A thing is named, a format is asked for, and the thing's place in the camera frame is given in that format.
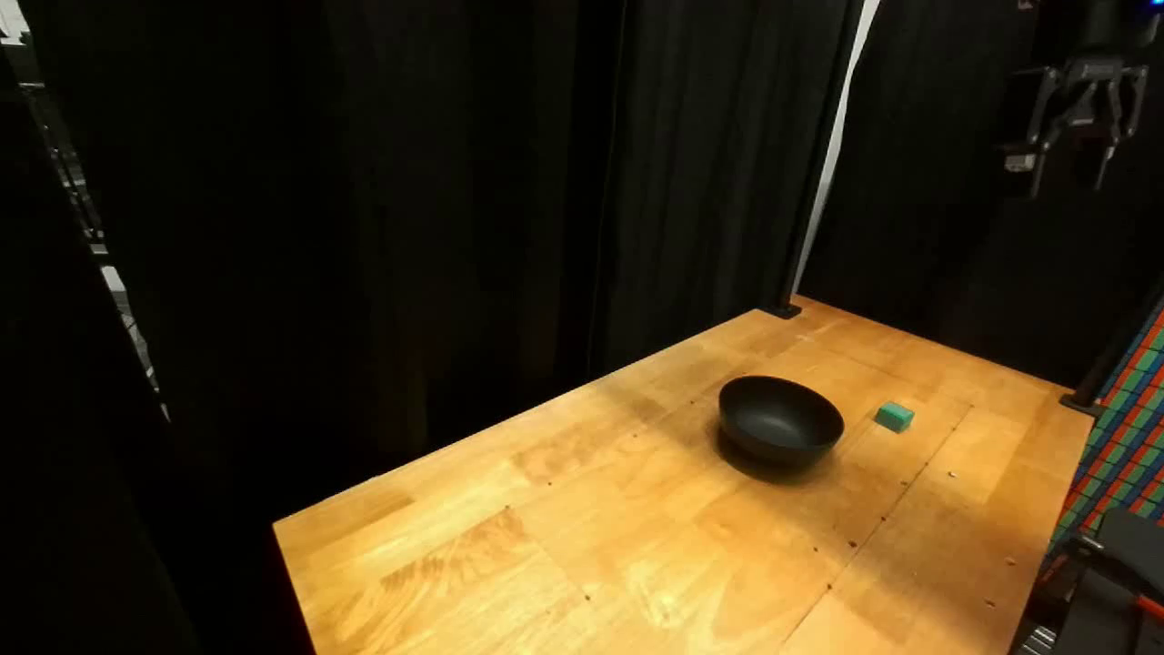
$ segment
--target wood grain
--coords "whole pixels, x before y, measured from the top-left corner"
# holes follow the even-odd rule
[[[799,478],[716,445],[783,376],[846,430]],[[1005,652],[1088,419],[1058,387],[805,297],[275,522],[319,652]],[[908,433],[874,423],[884,400]]]

